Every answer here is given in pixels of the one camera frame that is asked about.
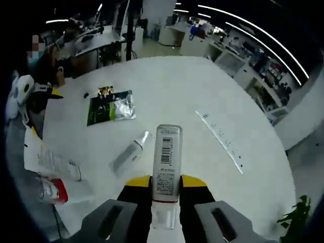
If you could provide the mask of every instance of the ceiling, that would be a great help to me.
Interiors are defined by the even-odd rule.
[[[23,3],[25,6],[20,4],[20,9],[23,11],[21,15],[23,20],[20,24],[25,25],[29,31],[35,33],[35,30],[44,27],[47,20],[67,19],[77,12],[81,13],[81,17],[86,18],[93,16],[102,2],[104,2],[102,11],[109,11],[111,5],[121,1],[56,0],[54,2]],[[137,6],[141,6],[142,0],[133,1],[136,2]],[[308,74],[311,73],[315,65],[322,61],[319,49],[324,46],[324,31],[320,25],[322,21],[317,21],[318,16],[321,16],[321,8],[319,7],[320,2],[316,0],[308,0],[307,2],[293,0],[178,0],[178,2],[182,5],[177,6],[177,9],[188,10],[192,15],[198,13],[209,15],[211,16],[210,21],[219,27],[228,28],[229,26],[225,22],[239,27],[239,24],[249,27],[255,33],[256,38],[269,46],[286,62],[302,84],[307,81],[304,72],[274,40],[244,21],[224,13],[199,8],[197,5],[227,11],[257,25],[288,49]]]

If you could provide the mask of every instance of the fluorescent light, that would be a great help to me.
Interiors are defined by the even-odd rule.
[[[205,17],[207,17],[207,18],[211,18],[211,16],[206,15],[206,14],[200,14],[200,13],[198,13],[198,15],[200,15],[200,16],[205,16]]]
[[[277,58],[278,60],[289,70],[289,72],[294,76],[294,78],[297,80],[297,82],[299,83],[299,85],[302,85],[299,81],[299,79],[297,78],[297,76],[293,73],[293,71],[288,67],[288,65],[283,61],[283,59],[280,58],[280,56],[278,56],[272,49],[270,49],[269,46],[267,46],[266,44],[264,44],[262,41],[260,41],[259,39],[257,39],[256,37],[254,37],[253,35],[251,35],[250,33],[246,32],[245,30],[230,24],[228,22],[226,22],[226,24],[232,26],[233,28],[236,28],[238,30],[240,30],[241,32],[243,32],[244,34],[250,36],[251,38],[255,39],[257,42],[259,42],[261,45],[263,45],[266,49],[268,49],[270,52],[272,52]]]
[[[272,35],[270,35],[268,32],[266,32],[264,29],[261,29],[259,26],[251,23],[250,21],[246,20],[246,19],[243,19],[235,14],[231,14],[229,12],[226,12],[226,11],[223,11],[223,10],[220,10],[220,9],[215,9],[215,8],[211,8],[211,7],[207,7],[207,6],[203,6],[203,5],[198,5],[198,7],[201,7],[201,8],[205,8],[205,9],[211,9],[211,10],[214,10],[214,11],[218,11],[220,13],[223,13],[223,14],[227,14],[227,15],[230,15],[234,18],[237,18],[241,21],[244,21],[245,23],[248,23],[250,25],[252,25],[253,27],[255,27],[256,29],[258,29],[259,31],[261,31],[262,33],[264,33],[265,35],[267,35],[268,37],[270,37],[274,42],[276,42],[281,48],[283,48],[290,56],[291,58],[297,63],[297,65],[300,67],[300,69],[303,71],[303,73],[305,74],[305,76],[307,78],[309,78],[307,72],[305,71],[305,69],[302,67],[302,65],[297,61],[297,59],[293,56],[293,54],[286,48],[284,47],[277,39],[275,39]]]
[[[69,21],[68,19],[55,19],[55,20],[49,20],[49,21],[46,21],[47,24],[49,23],[55,23],[55,22],[67,22]]]
[[[189,13],[189,11],[187,11],[187,10],[181,10],[181,9],[175,9],[174,11],[183,12],[183,13]]]
[[[99,8],[98,8],[98,11],[97,12],[99,12],[100,10],[101,10],[101,7],[102,7],[102,4],[99,6]]]

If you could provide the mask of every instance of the white round table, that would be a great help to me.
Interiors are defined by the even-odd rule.
[[[103,86],[132,90],[136,119],[87,127],[89,98]],[[285,151],[275,130],[250,96],[225,72],[201,57],[154,57],[104,67],[59,88],[64,99],[48,102],[44,142],[79,163],[96,198],[57,210],[71,234],[82,219],[108,199],[116,199],[124,183],[152,175],[154,142],[141,159],[117,177],[109,163],[144,130],[155,135],[160,124],[183,128],[182,174],[205,181],[215,200],[224,200],[253,224],[254,231],[277,237],[276,221],[295,204],[295,187]],[[195,114],[209,107],[226,118],[247,167],[241,174],[212,132]],[[151,229],[148,242],[184,242],[179,218],[175,230]]]

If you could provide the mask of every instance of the potted plant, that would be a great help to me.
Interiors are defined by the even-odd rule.
[[[285,214],[277,221],[283,228],[288,228],[286,235],[280,237],[281,243],[295,242],[301,236],[309,217],[310,198],[306,195],[301,196],[293,208],[295,209],[291,213]]]

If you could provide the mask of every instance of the face mask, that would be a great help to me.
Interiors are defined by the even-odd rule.
[[[42,57],[44,51],[33,51],[32,57],[28,57],[28,63],[30,66],[34,66],[37,61]]]

